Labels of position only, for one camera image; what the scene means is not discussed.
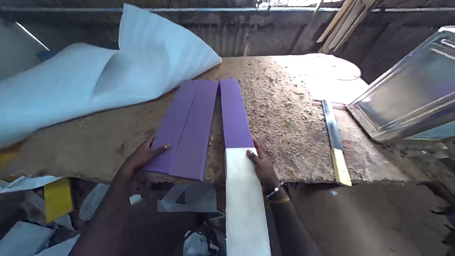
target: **wooden handle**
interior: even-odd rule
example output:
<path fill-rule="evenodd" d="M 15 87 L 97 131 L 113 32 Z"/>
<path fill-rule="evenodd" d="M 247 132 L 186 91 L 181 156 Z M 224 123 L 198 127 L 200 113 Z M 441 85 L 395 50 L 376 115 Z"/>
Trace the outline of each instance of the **wooden handle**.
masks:
<path fill-rule="evenodd" d="M 332 149 L 332 159 L 334 160 L 335 178 L 340 185 L 352 186 L 351 177 L 349 176 L 348 167 L 344 161 L 343 151 Z"/>

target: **bracelet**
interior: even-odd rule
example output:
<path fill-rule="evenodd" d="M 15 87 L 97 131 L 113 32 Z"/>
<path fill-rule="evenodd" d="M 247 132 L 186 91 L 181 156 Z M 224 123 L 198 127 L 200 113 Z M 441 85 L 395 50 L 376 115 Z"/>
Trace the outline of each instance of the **bracelet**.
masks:
<path fill-rule="evenodd" d="M 280 190 L 281 186 L 283 186 L 283 181 L 280 181 L 280 184 L 279 184 L 272 192 L 270 192 L 270 193 L 267 195 L 267 198 L 271 197 L 271 196 L 274 195 L 278 190 Z"/>
<path fill-rule="evenodd" d="M 270 203 L 272 203 L 272 204 L 283 204 L 283 203 L 289 202 L 290 200 L 291 199 L 288 196 L 286 196 L 285 198 L 279 199 L 279 200 L 276 200 L 276 201 L 270 200 Z"/>

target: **long knife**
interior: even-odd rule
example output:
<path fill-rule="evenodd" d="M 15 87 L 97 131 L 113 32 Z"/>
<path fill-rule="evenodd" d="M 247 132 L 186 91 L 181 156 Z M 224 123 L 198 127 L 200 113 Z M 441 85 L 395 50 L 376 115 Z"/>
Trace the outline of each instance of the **long knife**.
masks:
<path fill-rule="evenodd" d="M 325 121 L 329 131 L 330 145 L 332 146 L 332 159 L 334 161 L 335 178 L 340 185 L 352 186 L 351 177 L 349 176 L 348 167 L 344 160 L 344 148 L 338 130 L 337 121 L 335 120 L 334 108 L 332 102 L 322 100 L 324 108 Z"/>

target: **purple foam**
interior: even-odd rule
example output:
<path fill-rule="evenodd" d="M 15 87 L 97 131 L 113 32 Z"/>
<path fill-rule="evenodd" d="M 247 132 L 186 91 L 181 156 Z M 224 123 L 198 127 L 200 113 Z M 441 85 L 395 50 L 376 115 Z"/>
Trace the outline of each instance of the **purple foam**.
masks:
<path fill-rule="evenodd" d="M 169 143 L 171 147 L 162 154 L 159 154 L 150 164 L 146 165 L 144 167 L 145 170 L 165 174 L 168 174 L 171 170 L 178 143 L 190 112 L 194 94 L 196 93 L 196 87 L 197 84 L 192 80 L 184 81 L 180 85 L 171 105 L 161 120 L 160 127 L 157 130 L 157 136 L 151 146 L 152 149 L 155 149 Z"/>
<path fill-rule="evenodd" d="M 207 80 L 197 82 L 193 104 L 169 174 L 204 181 L 218 82 Z"/>
<path fill-rule="evenodd" d="M 240 86 L 235 79 L 220 80 L 221 113 L 226 148 L 254 148 Z"/>
<path fill-rule="evenodd" d="M 218 82 L 188 80 L 180 85 L 151 148 L 169 143 L 144 169 L 203 181 Z"/>

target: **hand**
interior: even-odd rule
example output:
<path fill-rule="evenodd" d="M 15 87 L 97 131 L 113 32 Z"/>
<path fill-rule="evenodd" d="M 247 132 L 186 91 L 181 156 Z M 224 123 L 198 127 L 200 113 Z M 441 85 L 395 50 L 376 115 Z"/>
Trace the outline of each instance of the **hand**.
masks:
<path fill-rule="evenodd" d="M 264 192 L 266 194 L 272 192 L 279 184 L 280 181 L 273 170 L 272 162 L 267 158 L 267 155 L 259 144 L 259 142 L 253 139 L 254 147 L 258 151 L 258 155 L 256 156 L 251 150 L 247 150 L 247 156 L 254 164 L 254 170 L 256 171 L 256 175 L 258 176 L 259 180 L 261 181 L 261 185 L 264 188 Z"/>
<path fill-rule="evenodd" d="M 169 144 L 165 144 L 152 150 L 150 149 L 150 146 L 152 145 L 154 139 L 155 135 L 151 136 L 148 140 L 142 143 L 123 163 L 120 171 L 126 172 L 126 175 L 132 179 L 134 173 L 138 169 L 150 163 L 158 154 L 163 153 L 170 147 Z"/>

